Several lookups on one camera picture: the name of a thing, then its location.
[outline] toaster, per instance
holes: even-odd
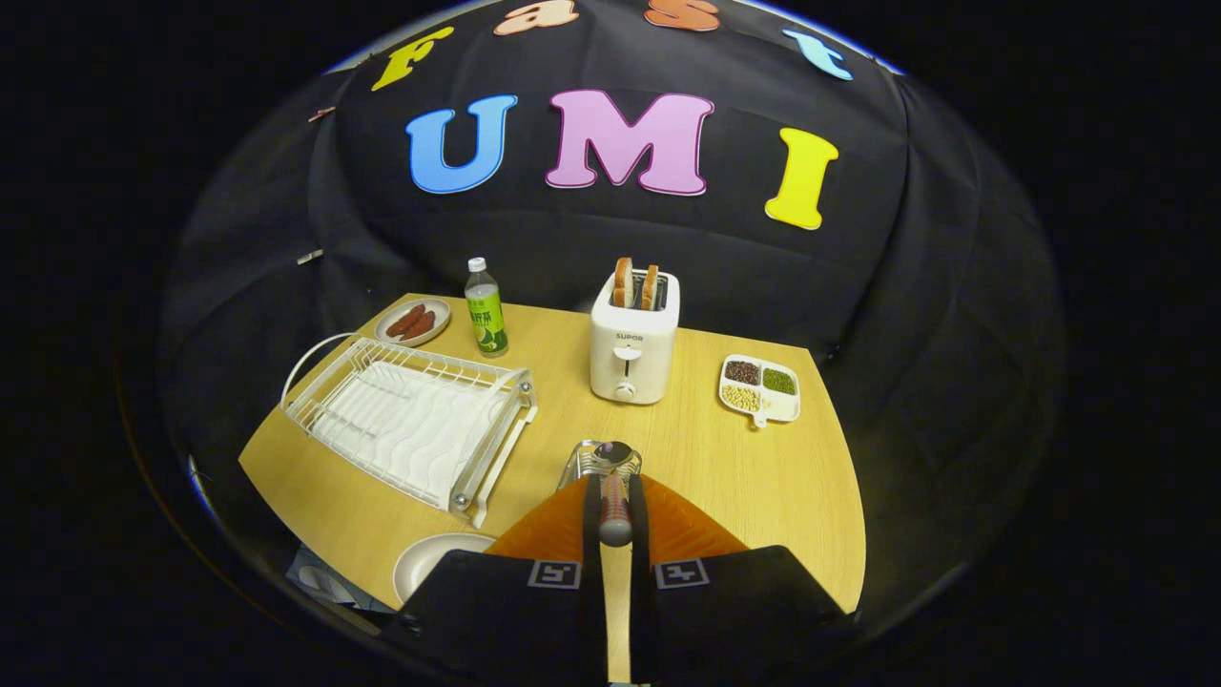
[[[657,309],[639,309],[648,271],[631,273],[636,298],[631,308],[612,304],[612,273],[590,310],[590,389],[603,399],[643,406],[661,401],[669,386],[681,300],[679,279],[659,271]]]

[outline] green tea bottle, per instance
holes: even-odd
[[[503,356],[509,350],[509,337],[504,333],[504,314],[501,311],[501,287],[487,273],[487,260],[466,260],[470,278],[466,279],[466,306],[475,325],[475,342],[479,351],[488,359]]]

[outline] wooden table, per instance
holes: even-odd
[[[405,294],[359,331],[374,325]],[[452,318],[421,350],[485,361],[462,298],[446,297]],[[625,442],[643,472],[684,495],[747,547],[783,544],[845,611],[864,580],[864,517],[847,444],[827,389],[805,349],[679,328],[669,390],[652,406],[615,404],[589,387],[587,312],[504,304],[509,351],[492,365],[527,367],[538,415],[526,426],[488,500],[480,533],[498,537],[556,489],[584,439]],[[288,394],[292,400],[347,347],[322,359]],[[764,430],[717,399],[720,364],[744,354],[789,367],[801,387],[801,417]],[[341,575],[398,608],[394,563],[414,542],[475,532],[379,482],[331,453],[276,409],[242,453],[255,488],[295,534]],[[630,545],[603,547],[612,681],[629,682]]]

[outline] white plate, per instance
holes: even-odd
[[[725,375],[725,370],[729,367],[729,364],[735,361],[751,364],[752,366],[757,367],[759,372],[758,383],[746,384],[742,382],[737,382],[735,379],[730,379],[730,377]],[[785,394],[783,392],[774,392],[764,387],[763,373],[768,369],[789,376],[789,378],[792,379],[794,393]],[[725,399],[724,388],[726,386],[739,387],[741,389],[750,389],[756,394],[758,394],[759,410],[751,412],[747,411],[746,409],[740,409],[730,404],[729,399]],[[718,397],[720,397],[720,403],[724,404],[725,408],[751,416],[751,419],[755,421],[755,427],[761,430],[767,427],[767,421],[769,420],[774,420],[778,422],[792,422],[797,420],[797,416],[801,415],[801,383],[797,382],[796,373],[794,373],[791,370],[779,364],[773,364],[772,361],[764,361],[761,359],[753,359],[751,356],[742,356],[739,354],[725,356],[725,360],[720,364],[720,381],[717,383],[717,389],[718,389],[717,394]]]
[[[411,311],[411,308],[419,305],[420,303],[424,303],[425,312],[437,314],[436,321],[432,322],[432,328],[414,338],[408,338],[407,340],[399,340],[397,336],[386,334],[386,329],[389,328],[392,323],[400,320],[403,315]],[[431,340],[436,334],[441,333],[441,329],[444,328],[447,323],[449,323],[449,303],[446,303],[441,298],[416,298],[415,300],[408,300],[407,303],[403,303],[402,305],[386,312],[382,318],[377,320],[377,326],[374,327],[374,333],[377,336],[379,340],[398,343],[399,347],[419,347],[420,343]]]
[[[394,564],[394,594],[398,595],[398,605],[402,606],[407,599],[420,587],[424,578],[432,572],[432,569],[441,563],[442,556],[448,552],[475,552],[482,554],[492,545],[491,537],[482,534],[466,534],[452,532],[449,534],[437,534],[426,537],[411,544],[398,558]]]

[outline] pink letter m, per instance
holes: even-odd
[[[586,164],[586,145],[602,162],[610,183],[623,185],[645,150],[653,149],[640,184],[657,193],[698,195],[708,187],[700,176],[700,128],[713,105],[703,98],[667,93],[629,124],[602,90],[565,90],[551,104],[560,111],[559,161],[547,172],[557,188],[584,188],[598,174]]]

